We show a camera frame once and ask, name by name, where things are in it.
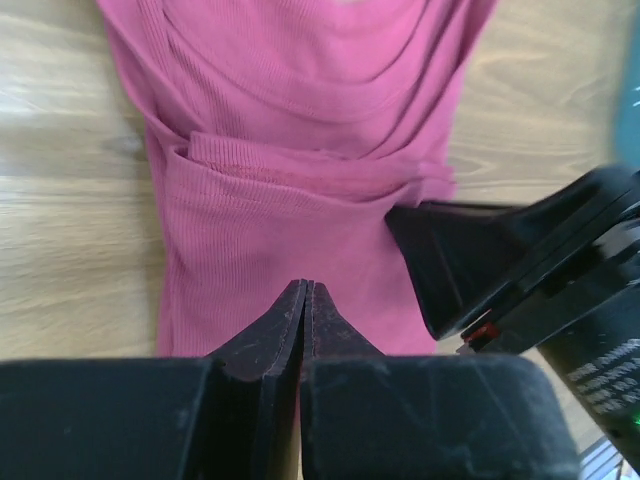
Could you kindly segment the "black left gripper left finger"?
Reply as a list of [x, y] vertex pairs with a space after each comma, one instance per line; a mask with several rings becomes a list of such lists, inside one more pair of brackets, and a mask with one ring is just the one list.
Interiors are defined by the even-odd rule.
[[292, 479], [306, 285], [197, 358], [1, 366], [5, 479]]

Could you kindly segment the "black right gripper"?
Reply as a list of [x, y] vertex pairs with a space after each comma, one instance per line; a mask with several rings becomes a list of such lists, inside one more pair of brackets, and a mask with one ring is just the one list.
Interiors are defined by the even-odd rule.
[[435, 339], [537, 349], [565, 380], [638, 379], [638, 173], [599, 168], [529, 206], [395, 207], [385, 222]]

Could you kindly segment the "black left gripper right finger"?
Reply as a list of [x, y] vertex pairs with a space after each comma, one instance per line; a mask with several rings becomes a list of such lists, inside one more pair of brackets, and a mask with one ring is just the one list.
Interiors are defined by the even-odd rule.
[[307, 479], [576, 479], [544, 372], [513, 355], [384, 356], [313, 285], [300, 378]]

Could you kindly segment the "maroon tank top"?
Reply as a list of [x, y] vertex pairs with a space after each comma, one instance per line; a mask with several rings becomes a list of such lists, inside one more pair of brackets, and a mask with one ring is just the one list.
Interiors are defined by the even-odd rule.
[[491, 1], [102, 1], [144, 120], [163, 356], [205, 355], [297, 279], [391, 355], [435, 349], [385, 215], [454, 191], [448, 141]]

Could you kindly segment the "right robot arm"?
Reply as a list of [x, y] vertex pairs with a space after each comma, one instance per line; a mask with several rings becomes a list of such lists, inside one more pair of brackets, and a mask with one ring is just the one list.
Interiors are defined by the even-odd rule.
[[639, 462], [639, 175], [596, 168], [528, 206], [425, 202], [385, 218], [425, 326], [465, 353], [540, 352]]

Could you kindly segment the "teal plastic bin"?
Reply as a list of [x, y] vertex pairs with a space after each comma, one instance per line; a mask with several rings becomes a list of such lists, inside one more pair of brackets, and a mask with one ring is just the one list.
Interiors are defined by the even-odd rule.
[[613, 128], [616, 159], [639, 169], [639, 57], [628, 60]]

